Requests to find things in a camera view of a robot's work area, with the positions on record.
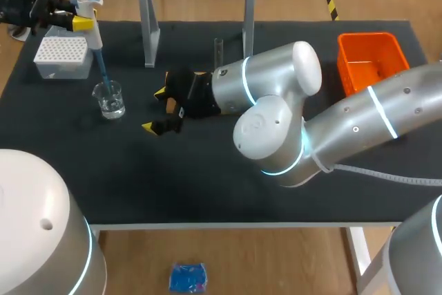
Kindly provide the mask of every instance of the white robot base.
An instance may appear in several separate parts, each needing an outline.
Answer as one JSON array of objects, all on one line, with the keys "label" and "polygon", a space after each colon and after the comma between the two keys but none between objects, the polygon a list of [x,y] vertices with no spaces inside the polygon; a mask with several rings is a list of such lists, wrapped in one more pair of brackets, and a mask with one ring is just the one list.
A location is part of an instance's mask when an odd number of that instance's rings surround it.
[{"label": "white robot base", "polygon": [[102,295],[106,262],[61,176],[0,149],[0,294]]}]

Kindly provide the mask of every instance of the table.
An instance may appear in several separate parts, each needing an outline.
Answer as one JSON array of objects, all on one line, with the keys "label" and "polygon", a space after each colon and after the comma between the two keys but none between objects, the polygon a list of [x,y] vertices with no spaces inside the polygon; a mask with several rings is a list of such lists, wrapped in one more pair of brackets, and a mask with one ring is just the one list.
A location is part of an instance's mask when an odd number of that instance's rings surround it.
[{"label": "table", "polygon": [[[100,117],[91,97],[100,80],[94,65],[83,81],[44,81],[33,56],[41,31],[29,39],[0,99],[0,149],[33,153],[63,177],[97,230],[209,227],[350,227],[357,274],[370,262],[362,225],[397,225],[442,193],[334,171],[289,189],[275,185],[233,146],[238,117],[186,120],[181,134],[154,137],[141,124],[165,116],[153,97],[171,68],[213,69],[213,39],[224,39],[224,62],[242,58],[241,23],[161,23],[156,68],[144,68],[140,24],[101,22],[108,73],[123,88],[126,114]],[[396,35],[410,66],[426,63],[406,21],[257,23],[255,53],[297,40],[318,53],[323,87],[305,104],[305,118],[343,98],[336,59],[343,32]],[[442,123],[355,155],[344,164],[386,173],[440,178]]]}]

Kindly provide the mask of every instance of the wooden floor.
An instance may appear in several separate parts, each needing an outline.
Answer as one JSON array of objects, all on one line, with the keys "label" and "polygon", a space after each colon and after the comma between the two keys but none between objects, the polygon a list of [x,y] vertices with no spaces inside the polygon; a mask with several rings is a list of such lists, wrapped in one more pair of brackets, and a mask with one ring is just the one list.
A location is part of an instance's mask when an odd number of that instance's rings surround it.
[{"label": "wooden floor", "polygon": [[[429,61],[442,51],[441,0],[334,0],[341,20],[410,20]],[[155,0],[160,20],[242,20],[243,0]],[[139,21],[137,0],[104,0],[102,20]],[[325,0],[256,0],[256,20],[330,20]],[[0,92],[21,43],[0,25]],[[366,229],[370,253],[389,229]],[[105,234],[107,294],[168,294],[171,265],[203,262],[208,294],[354,294],[339,229],[116,231]]]}]

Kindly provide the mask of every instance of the orange plastic container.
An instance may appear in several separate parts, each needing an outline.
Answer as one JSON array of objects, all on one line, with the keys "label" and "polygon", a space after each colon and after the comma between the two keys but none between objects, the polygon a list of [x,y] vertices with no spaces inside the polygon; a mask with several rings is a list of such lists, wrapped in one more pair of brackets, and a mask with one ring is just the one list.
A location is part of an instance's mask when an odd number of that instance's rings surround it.
[{"label": "orange plastic container", "polygon": [[389,32],[357,32],[338,37],[338,69],[347,96],[410,68]]}]

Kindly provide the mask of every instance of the glass beaker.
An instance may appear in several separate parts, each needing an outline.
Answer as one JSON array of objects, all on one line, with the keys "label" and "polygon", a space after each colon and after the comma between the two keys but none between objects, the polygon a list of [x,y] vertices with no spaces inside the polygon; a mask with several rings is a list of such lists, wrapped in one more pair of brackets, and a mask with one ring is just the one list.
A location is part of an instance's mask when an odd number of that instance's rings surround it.
[{"label": "glass beaker", "polygon": [[94,87],[92,96],[98,99],[102,115],[109,120],[118,119],[126,112],[124,107],[122,87],[116,81],[98,83]]}]

